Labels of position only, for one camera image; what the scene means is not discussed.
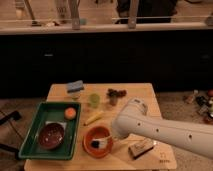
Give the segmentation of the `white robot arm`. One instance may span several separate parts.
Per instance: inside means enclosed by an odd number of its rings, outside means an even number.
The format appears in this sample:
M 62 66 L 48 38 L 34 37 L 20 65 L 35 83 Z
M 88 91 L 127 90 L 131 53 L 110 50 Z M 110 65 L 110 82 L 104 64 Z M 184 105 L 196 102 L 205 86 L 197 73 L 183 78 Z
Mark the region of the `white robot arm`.
M 213 126 L 147 116 L 140 98 L 130 99 L 111 123 L 115 137 L 144 136 L 213 159 Z

